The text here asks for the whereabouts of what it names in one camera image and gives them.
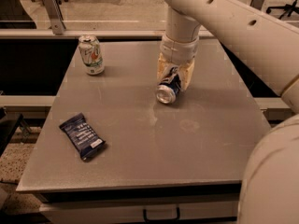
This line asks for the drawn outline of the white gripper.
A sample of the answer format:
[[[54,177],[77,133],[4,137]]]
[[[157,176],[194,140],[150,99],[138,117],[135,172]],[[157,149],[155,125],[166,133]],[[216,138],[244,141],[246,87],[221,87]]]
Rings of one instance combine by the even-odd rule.
[[[191,83],[194,69],[193,58],[197,54],[198,44],[199,38],[196,38],[192,42],[181,43],[164,35],[157,63],[157,82],[160,83],[169,73],[172,63],[180,65],[178,73],[181,81],[181,90],[186,91]]]

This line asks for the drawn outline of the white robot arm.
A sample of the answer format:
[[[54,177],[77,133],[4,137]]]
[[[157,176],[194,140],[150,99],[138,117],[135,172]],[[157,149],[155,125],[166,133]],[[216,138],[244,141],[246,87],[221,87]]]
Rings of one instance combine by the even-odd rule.
[[[291,108],[298,109],[299,30],[237,0],[164,0],[161,53],[176,65],[196,54],[208,29]],[[237,224],[299,224],[299,116],[273,128],[253,149],[239,196]]]

